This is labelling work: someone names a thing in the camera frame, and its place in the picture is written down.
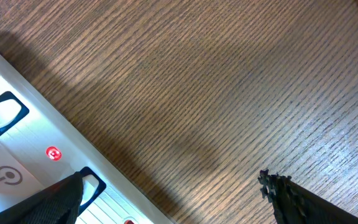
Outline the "white power strip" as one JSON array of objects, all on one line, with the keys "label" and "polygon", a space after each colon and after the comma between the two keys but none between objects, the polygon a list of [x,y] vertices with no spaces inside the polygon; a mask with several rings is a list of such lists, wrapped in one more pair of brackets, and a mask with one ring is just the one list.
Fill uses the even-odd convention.
[{"label": "white power strip", "polygon": [[75,223],[169,222],[1,55],[0,146],[44,189],[75,172],[83,176]]}]

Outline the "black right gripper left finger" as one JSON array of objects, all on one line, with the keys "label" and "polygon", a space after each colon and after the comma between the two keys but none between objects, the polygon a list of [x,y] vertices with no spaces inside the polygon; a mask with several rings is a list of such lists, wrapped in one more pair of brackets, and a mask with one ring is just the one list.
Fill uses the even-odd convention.
[{"label": "black right gripper left finger", "polygon": [[83,176],[68,176],[0,212],[0,224],[74,224],[83,197]]}]

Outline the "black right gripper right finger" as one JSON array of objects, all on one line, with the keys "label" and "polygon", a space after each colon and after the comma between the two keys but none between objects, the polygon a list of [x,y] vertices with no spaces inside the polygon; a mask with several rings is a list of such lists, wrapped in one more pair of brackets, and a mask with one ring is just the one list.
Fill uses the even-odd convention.
[{"label": "black right gripper right finger", "polygon": [[259,172],[258,181],[279,224],[358,224],[358,217],[292,182],[290,176],[266,169]]}]

